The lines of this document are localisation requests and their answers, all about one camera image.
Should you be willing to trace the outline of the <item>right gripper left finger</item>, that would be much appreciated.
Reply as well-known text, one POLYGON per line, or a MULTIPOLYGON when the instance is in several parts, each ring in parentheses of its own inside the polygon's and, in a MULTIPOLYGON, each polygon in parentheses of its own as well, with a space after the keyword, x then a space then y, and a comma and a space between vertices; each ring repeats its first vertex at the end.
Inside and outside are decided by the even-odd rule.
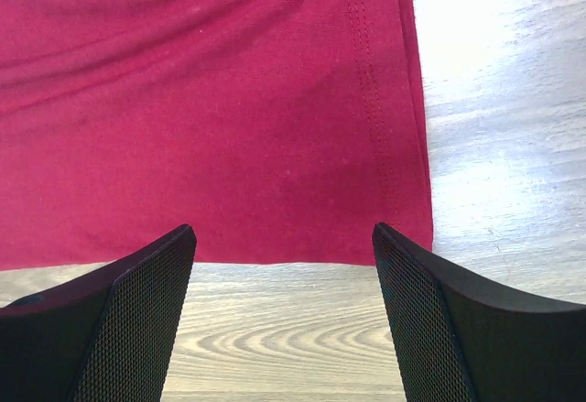
POLYGON ((183 224, 1 309, 4 401, 159 401, 196 249, 183 224))

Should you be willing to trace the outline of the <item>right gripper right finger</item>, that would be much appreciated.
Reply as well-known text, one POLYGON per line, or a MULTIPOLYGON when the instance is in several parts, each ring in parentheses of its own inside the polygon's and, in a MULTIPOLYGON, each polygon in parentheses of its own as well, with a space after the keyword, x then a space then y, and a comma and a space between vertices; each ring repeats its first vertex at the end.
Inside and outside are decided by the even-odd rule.
POLYGON ((584 305, 482 277, 385 223, 373 246, 408 401, 584 400, 584 305))

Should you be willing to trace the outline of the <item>dark red t-shirt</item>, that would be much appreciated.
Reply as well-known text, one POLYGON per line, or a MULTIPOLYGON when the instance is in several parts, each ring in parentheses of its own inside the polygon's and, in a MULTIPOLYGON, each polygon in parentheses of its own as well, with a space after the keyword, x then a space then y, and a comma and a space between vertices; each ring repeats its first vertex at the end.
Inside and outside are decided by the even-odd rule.
POLYGON ((1 0, 1 266, 433 241, 413 0, 1 0))

